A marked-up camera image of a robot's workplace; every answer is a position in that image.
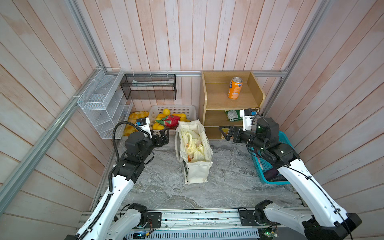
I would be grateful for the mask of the cream canvas tote bag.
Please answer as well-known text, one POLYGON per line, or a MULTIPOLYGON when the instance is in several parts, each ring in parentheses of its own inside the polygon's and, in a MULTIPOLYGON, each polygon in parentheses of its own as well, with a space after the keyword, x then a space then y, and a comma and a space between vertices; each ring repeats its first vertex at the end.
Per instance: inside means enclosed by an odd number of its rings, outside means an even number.
POLYGON ((185 184, 208 181, 213 150, 200 121, 179 122, 175 136, 177 161, 183 165, 185 184))

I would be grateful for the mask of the yellow plastic bag orange print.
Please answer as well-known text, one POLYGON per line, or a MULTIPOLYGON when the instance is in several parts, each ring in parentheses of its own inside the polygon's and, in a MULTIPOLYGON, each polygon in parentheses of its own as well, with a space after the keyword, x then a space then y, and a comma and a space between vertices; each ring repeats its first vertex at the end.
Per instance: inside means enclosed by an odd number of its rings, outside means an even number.
POLYGON ((205 162, 206 156, 201 137, 192 130, 181 130, 182 150, 188 163, 205 162))

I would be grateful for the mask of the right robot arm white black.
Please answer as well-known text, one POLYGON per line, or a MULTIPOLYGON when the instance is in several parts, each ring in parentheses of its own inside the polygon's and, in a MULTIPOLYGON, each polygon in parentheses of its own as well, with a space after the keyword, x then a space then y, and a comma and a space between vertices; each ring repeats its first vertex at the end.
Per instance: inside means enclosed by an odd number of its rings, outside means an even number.
POLYGON ((299 154, 279 140, 279 125, 272 118, 243 117, 243 126, 219 128, 223 137, 244 143, 251 155, 269 162, 294 187, 311 210, 310 214, 280 207, 270 200, 255 206, 254 222, 271 227, 281 224, 308 240, 343 240, 362 224, 356 213, 348 213, 310 174, 299 154))

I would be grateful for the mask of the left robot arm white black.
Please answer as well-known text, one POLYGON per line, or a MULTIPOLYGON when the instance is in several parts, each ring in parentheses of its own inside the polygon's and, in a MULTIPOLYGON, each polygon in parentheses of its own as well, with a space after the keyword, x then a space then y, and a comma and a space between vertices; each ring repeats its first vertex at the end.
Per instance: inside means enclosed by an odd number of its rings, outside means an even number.
POLYGON ((136 227, 149 226, 148 209, 141 204, 130 204, 126 213, 116 219, 116 214, 139 176, 155 154, 154 148, 169 143, 169 128, 149 137, 143 131, 134 132, 125 141, 126 150, 108 175, 108 189, 94 212, 75 235, 67 240, 122 240, 136 227))

